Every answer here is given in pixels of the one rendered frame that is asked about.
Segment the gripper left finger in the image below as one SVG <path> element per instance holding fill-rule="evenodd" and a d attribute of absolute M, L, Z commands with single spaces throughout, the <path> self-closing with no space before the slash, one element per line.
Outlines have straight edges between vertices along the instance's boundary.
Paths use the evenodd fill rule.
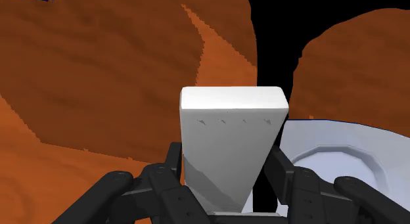
<path fill-rule="evenodd" d="M 52 224 L 210 224 L 207 213 L 180 183 L 181 143 L 171 143 L 164 163 L 145 166 L 138 177 L 111 171 Z"/>

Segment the white plate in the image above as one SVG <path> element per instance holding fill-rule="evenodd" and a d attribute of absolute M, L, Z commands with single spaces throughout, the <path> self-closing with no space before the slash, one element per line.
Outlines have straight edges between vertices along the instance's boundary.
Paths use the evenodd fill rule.
<path fill-rule="evenodd" d="M 410 211 L 410 137 L 358 123 L 288 120 L 280 148 L 327 181 L 357 177 Z"/>

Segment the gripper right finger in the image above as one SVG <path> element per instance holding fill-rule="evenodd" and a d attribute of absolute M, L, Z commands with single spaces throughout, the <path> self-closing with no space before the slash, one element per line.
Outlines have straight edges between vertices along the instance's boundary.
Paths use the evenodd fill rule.
<path fill-rule="evenodd" d="M 288 224 L 410 224 L 410 211 L 364 181 L 341 176 L 328 183 L 312 169 L 294 166 L 277 146 L 264 172 L 288 206 Z"/>

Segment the white rectangular block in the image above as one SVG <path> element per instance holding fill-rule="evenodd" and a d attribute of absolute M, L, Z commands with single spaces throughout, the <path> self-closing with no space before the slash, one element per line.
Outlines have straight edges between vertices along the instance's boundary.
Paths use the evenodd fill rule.
<path fill-rule="evenodd" d="M 185 184 L 207 212 L 241 212 L 288 114 L 279 87 L 184 87 Z"/>

